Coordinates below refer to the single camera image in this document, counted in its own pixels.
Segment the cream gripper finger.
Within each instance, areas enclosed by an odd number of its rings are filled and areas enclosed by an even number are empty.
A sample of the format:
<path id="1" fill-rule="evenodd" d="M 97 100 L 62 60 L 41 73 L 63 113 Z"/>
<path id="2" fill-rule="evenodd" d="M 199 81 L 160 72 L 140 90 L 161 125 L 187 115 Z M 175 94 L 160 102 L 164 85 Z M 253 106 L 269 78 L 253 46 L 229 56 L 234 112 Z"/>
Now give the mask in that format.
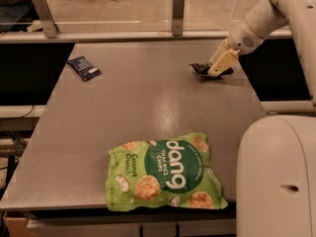
<path id="1" fill-rule="evenodd" d="M 215 53 L 211 56 L 209 62 L 211 64 L 214 64 L 216 61 L 219 60 L 219 58 L 221 57 L 221 55 L 229 49 L 229 45 L 227 43 L 228 39 L 225 39 L 220 46 L 218 47 L 218 49 L 215 51 Z"/>
<path id="2" fill-rule="evenodd" d="M 226 50 L 218 61 L 216 61 L 211 66 L 212 71 L 224 71 L 228 68 L 230 68 L 232 65 L 234 65 L 238 61 L 239 57 L 239 49 L 228 49 Z"/>

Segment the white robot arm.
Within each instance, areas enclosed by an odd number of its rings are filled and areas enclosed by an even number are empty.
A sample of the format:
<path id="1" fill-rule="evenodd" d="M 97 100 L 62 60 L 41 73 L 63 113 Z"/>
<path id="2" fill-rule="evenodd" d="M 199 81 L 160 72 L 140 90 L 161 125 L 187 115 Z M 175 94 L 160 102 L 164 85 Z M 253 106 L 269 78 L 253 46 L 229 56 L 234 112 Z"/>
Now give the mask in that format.
<path id="1" fill-rule="evenodd" d="M 316 95 L 316 0 L 260 0 L 211 57 L 220 75 L 289 26 L 311 99 Z M 274 115 L 244 133 L 236 174 L 237 237 L 316 237 L 316 118 Z"/>

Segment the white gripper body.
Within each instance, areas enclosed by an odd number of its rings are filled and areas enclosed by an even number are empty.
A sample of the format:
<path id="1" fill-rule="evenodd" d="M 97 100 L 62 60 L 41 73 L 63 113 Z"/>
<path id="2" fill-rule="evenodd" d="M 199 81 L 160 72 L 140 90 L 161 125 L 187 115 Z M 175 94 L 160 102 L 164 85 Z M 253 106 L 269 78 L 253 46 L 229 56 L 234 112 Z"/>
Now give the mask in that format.
<path id="1" fill-rule="evenodd" d="M 238 49 L 239 54 L 249 54 L 264 41 L 263 28 L 253 20 L 243 18 L 235 28 L 229 32 L 228 45 Z"/>

